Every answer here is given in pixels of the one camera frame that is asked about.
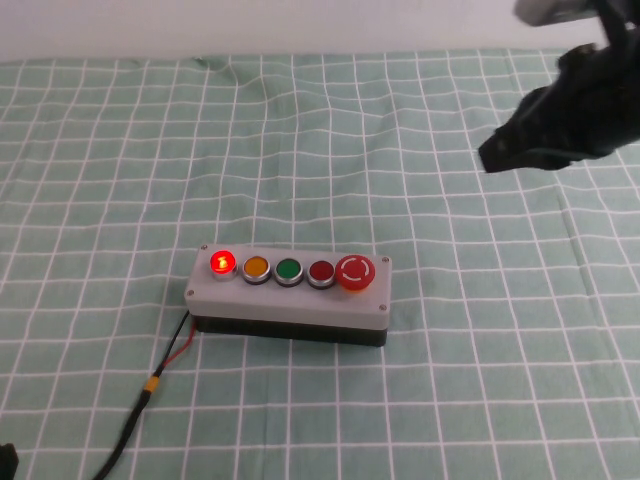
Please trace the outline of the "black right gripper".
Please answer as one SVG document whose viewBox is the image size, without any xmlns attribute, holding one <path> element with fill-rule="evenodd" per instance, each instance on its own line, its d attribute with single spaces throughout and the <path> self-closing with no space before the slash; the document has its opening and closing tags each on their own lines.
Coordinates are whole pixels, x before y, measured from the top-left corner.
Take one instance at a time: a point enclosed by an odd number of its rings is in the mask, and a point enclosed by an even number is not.
<svg viewBox="0 0 640 480">
<path fill-rule="evenodd" d="M 532 90 L 478 148 L 485 173 L 557 171 L 574 159 L 605 157 L 639 140 L 639 48 L 576 47 L 558 75 Z"/>
</svg>

